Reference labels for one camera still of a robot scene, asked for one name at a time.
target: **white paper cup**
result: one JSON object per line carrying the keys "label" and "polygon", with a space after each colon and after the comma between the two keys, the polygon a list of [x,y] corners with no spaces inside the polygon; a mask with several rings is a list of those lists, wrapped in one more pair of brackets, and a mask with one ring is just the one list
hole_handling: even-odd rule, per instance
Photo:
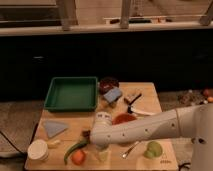
{"label": "white paper cup", "polygon": [[49,150],[46,141],[38,139],[30,144],[28,150],[28,157],[31,160],[43,161],[48,157]]}

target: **red bowl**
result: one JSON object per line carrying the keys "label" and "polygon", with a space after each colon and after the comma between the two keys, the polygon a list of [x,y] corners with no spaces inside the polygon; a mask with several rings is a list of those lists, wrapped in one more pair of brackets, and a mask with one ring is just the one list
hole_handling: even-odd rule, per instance
{"label": "red bowl", "polygon": [[137,118],[131,114],[128,114],[128,113],[122,113],[118,116],[116,116],[113,121],[112,121],[112,124],[113,125],[117,125],[117,124],[121,124],[121,123],[124,123],[124,122],[129,122],[129,121],[133,121],[133,120],[136,120]]}
{"label": "red bowl", "polygon": [[114,87],[119,87],[118,80],[116,78],[113,78],[113,77],[105,77],[105,78],[100,80],[99,92],[101,94],[105,94],[109,90],[113,89]]}

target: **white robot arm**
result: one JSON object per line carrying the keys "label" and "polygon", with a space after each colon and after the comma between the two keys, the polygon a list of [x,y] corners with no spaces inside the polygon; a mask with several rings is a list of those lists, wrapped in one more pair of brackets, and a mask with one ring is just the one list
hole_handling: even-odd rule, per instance
{"label": "white robot arm", "polygon": [[213,170],[213,105],[177,108],[154,116],[112,125],[111,115],[95,116],[90,140],[100,148],[109,144],[164,138],[195,138],[191,171]]}

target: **green plastic tray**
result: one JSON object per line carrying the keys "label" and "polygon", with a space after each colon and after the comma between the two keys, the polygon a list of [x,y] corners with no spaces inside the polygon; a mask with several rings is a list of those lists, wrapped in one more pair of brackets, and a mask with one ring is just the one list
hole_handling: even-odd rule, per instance
{"label": "green plastic tray", "polygon": [[50,112],[94,111],[97,107],[96,77],[54,77],[44,108]]}

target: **floor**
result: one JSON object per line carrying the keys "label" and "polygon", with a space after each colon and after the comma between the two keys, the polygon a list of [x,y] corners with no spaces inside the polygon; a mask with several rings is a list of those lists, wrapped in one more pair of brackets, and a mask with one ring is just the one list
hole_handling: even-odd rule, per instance
{"label": "floor", "polygon": [[[186,94],[190,94],[190,97],[183,98]],[[158,92],[158,96],[163,111],[199,104],[204,99],[199,90]],[[26,152],[31,142],[34,127],[39,121],[42,108],[43,101],[0,103],[0,130],[23,152]],[[172,143],[178,163],[190,162],[191,139],[173,139]],[[26,158],[17,157],[15,154],[17,153],[13,147],[0,135],[0,170],[23,170]]]}

